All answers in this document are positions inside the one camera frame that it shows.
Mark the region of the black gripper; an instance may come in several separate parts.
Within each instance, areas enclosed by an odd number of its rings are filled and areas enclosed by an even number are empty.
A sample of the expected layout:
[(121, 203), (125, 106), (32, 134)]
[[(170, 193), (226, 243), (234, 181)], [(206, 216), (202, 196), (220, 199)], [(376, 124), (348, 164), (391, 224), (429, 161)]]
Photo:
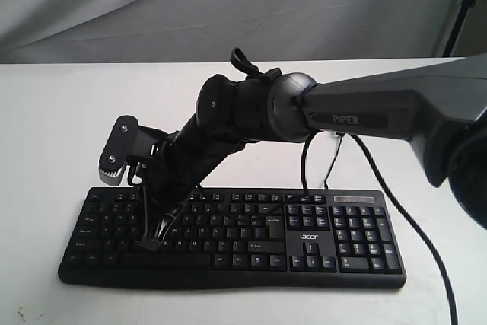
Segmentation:
[(199, 130), (181, 130), (166, 141), (142, 172), (146, 188), (141, 188), (144, 231), (140, 247), (159, 250), (190, 203), (192, 191), (226, 157), (243, 149), (242, 142), (217, 139)]

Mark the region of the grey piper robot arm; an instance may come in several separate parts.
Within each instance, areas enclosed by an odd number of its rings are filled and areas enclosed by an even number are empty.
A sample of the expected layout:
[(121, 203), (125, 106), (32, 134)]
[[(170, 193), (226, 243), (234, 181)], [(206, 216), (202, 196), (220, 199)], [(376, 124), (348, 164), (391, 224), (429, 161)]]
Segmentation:
[(130, 158), (158, 205), (185, 200), (228, 155), (261, 141), (307, 143), (330, 131), (410, 144), (428, 182), (448, 182), (465, 212), (486, 223), (486, 57), (326, 84), (300, 72), (266, 72), (240, 49), (243, 81), (214, 75), (196, 111), (173, 134), (142, 127)]

